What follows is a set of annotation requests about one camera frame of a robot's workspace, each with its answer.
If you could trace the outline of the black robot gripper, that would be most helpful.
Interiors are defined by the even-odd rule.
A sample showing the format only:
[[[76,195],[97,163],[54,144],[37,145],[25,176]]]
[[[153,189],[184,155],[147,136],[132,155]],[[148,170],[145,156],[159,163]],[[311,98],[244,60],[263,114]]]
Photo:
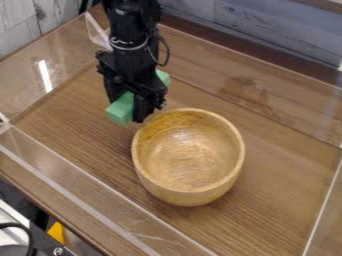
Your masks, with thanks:
[[[167,87],[156,74],[159,47],[99,51],[95,56],[109,102],[113,103],[125,92],[131,92],[135,95],[132,121],[141,123],[156,109],[163,108],[165,101]]]

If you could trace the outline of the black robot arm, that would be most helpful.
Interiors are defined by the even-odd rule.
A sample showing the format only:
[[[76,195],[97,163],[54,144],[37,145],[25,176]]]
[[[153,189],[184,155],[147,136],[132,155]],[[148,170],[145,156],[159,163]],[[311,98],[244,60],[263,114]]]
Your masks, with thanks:
[[[101,0],[109,22],[111,51],[96,53],[97,72],[103,75],[109,100],[108,118],[120,125],[141,123],[161,109],[169,81],[157,72],[169,57],[159,61],[159,43],[169,50],[157,23],[157,0]]]

